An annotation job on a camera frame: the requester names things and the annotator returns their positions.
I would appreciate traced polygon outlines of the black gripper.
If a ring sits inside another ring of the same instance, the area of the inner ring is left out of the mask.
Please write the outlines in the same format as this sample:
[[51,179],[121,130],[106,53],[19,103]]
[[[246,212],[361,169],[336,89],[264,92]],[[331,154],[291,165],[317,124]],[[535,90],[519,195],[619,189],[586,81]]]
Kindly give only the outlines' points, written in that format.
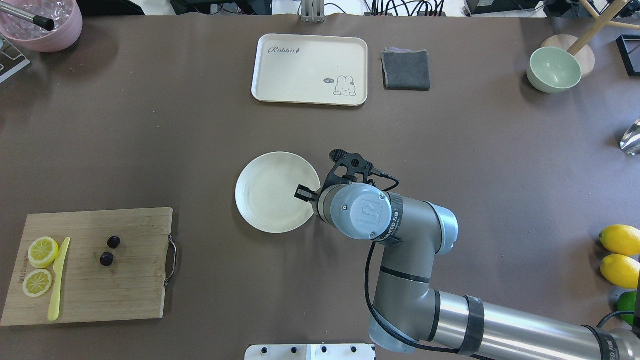
[[[367,183],[368,178],[375,174],[372,162],[365,160],[359,153],[350,153],[336,148],[329,153],[329,159],[334,162],[334,166],[325,178],[321,188],[322,192],[331,186],[358,183],[358,175],[362,177],[361,183]],[[294,196],[304,202],[318,202],[321,191],[297,185]]]

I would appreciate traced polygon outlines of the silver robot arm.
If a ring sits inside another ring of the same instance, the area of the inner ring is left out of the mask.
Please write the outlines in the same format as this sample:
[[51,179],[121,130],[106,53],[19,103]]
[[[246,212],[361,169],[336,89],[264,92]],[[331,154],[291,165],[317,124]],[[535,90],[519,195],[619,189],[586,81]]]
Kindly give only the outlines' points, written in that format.
[[370,263],[365,301],[370,339],[389,351],[415,350],[477,360],[637,360],[639,324],[631,330],[571,325],[431,287],[436,256],[449,253],[458,221],[448,209],[381,190],[371,176],[389,179],[358,153],[334,149],[334,167],[316,191],[295,197],[313,205],[323,223],[346,237],[383,246],[374,297]]

